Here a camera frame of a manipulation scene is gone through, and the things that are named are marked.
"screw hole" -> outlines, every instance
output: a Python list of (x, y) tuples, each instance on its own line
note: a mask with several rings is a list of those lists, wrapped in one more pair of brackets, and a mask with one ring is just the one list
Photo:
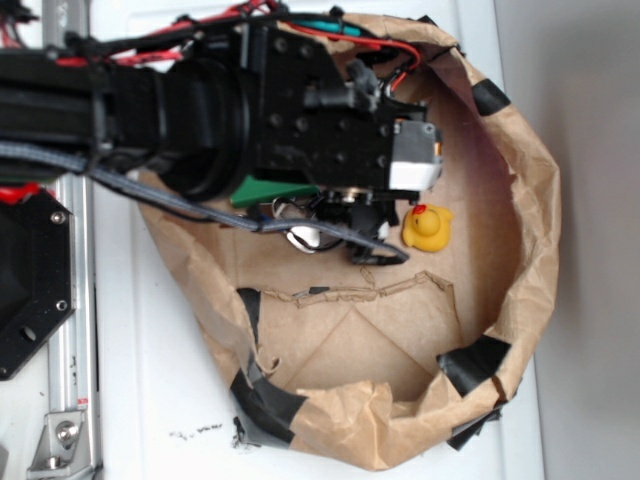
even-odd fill
[(34, 332), (30, 327), (22, 327), (20, 329), (20, 334), (22, 335), (22, 338), (28, 342), (35, 342), (38, 339), (36, 332)]

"black cable tie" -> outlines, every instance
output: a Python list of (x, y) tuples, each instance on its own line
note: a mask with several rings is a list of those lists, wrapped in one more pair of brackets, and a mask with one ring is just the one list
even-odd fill
[(337, 5), (334, 5), (331, 7), (331, 10), (329, 10), (329, 15), (334, 17), (338, 22), (338, 33), (340, 35), (344, 35), (344, 18), (342, 18), (344, 16), (344, 10)]

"metal bracket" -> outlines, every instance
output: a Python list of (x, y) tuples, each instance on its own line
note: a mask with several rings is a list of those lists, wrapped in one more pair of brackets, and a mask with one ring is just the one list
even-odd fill
[(27, 479), (70, 478), (91, 471), (89, 429), (85, 412), (50, 413)]

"green tab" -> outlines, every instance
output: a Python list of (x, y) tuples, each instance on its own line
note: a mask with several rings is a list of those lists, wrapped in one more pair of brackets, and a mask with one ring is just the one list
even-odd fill
[(317, 192), (318, 187), (315, 185), (256, 180), (249, 175), (231, 195), (231, 205), (235, 208), (244, 208), (260, 202), (270, 202), (278, 197), (313, 195)]

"green object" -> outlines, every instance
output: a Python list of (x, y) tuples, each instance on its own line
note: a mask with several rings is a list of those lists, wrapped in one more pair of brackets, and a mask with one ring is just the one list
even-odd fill
[(313, 195), (317, 192), (318, 187), (315, 185), (256, 180), (249, 175), (231, 195), (231, 205), (235, 208), (244, 208), (260, 202), (270, 202), (278, 197)]
[(323, 22), (321, 20), (300, 20), (294, 23), (301, 27), (313, 28), (314, 30), (322, 30), (323, 32), (329, 33), (343, 33), (350, 37), (359, 37), (362, 33), (359, 28), (349, 27), (348, 25), (345, 26), (341, 32), (339, 23)]

